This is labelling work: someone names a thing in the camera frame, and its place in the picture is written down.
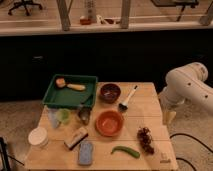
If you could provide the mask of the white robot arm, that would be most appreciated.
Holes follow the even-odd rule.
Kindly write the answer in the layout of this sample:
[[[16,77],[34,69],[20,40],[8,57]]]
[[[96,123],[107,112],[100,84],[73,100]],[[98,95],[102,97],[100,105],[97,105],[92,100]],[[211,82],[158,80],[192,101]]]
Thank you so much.
[[[176,116],[174,109],[186,99],[213,114],[213,88],[205,84],[207,78],[208,70],[200,62],[172,69],[166,74],[166,86],[158,95],[164,125],[172,122]]]

